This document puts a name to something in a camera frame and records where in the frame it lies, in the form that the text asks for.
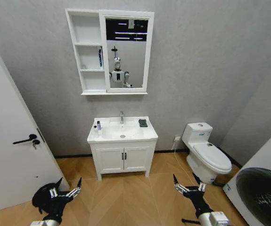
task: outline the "mirror cabinet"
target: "mirror cabinet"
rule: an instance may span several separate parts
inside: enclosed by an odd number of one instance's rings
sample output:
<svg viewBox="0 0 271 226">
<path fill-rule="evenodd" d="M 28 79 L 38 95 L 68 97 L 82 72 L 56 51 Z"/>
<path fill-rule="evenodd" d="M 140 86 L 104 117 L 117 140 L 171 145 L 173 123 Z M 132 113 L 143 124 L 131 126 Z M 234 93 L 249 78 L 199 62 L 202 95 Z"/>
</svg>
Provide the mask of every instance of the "mirror cabinet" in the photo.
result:
<svg viewBox="0 0 271 226">
<path fill-rule="evenodd" d="M 144 95 L 153 12 L 66 9 L 82 95 Z"/>
</svg>

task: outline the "door lock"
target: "door lock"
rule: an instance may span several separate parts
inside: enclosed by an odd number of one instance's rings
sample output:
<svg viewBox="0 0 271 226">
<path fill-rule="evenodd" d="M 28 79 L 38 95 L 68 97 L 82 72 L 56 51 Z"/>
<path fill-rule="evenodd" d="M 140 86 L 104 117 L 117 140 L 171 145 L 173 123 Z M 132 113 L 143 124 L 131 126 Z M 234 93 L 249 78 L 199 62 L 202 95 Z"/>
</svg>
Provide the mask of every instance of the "door lock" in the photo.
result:
<svg viewBox="0 0 271 226">
<path fill-rule="evenodd" d="M 33 140 L 33 147 L 37 150 L 36 145 L 40 144 L 40 140 Z"/>
</svg>

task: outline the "door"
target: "door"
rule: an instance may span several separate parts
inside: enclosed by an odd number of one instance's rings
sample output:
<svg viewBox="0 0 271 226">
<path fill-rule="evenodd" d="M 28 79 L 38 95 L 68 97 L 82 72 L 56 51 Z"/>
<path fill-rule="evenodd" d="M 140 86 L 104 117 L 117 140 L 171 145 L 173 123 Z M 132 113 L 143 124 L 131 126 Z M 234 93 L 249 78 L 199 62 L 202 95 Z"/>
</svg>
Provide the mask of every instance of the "door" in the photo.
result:
<svg viewBox="0 0 271 226">
<path fill-rule="evenodd" d="M 123 148 L 96 149 L 100 172 L 121 172 L 124 169 Z"/>
<path fill-rule="evenodd" d="M 150 149 L 151 147 L 126 147 L 124 154 L 124 170 L 146 170 Z"/>
<path fill-rule="evenodd" d="M 40 143 L 25 140 L 30 134 Z M 25 102 L 0 57 L 0 209 L 32 199 L 43 185 L 63 174 L 37 130 Z M 62 181 L 62 189 L 68 183 Z"/>
</svg>

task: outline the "washing machine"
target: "washing machine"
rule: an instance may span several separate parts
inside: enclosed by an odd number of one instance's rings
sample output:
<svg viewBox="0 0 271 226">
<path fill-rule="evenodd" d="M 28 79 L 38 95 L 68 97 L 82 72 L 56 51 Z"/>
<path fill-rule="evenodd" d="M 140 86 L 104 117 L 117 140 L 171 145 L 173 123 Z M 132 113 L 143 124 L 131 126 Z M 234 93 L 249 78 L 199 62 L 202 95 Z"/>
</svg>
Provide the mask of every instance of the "washing machine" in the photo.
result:
<svg viewBox="0 0 271 226">
<path fill-rule="evenodd" d="M 271 138 L 223 190 L 250 226 L 271 226 Z"/>
</svg>

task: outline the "toilet lid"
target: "toilet lid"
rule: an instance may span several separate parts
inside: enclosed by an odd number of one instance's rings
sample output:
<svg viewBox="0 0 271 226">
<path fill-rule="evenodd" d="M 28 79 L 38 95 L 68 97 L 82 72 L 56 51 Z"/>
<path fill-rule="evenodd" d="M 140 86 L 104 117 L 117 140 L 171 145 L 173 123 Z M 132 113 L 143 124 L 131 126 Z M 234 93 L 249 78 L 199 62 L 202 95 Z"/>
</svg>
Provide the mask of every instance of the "toilet lid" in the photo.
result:
<svg viewBox="0 0 271 226">
<path fill-rule="evenodd" d="M 220 170 L 231 169 L 230 160 L 216 146 L 210 143 L 202 143 L 194 145 L 194 149 L 197 154 L 211 166 Z"/>
</svg>

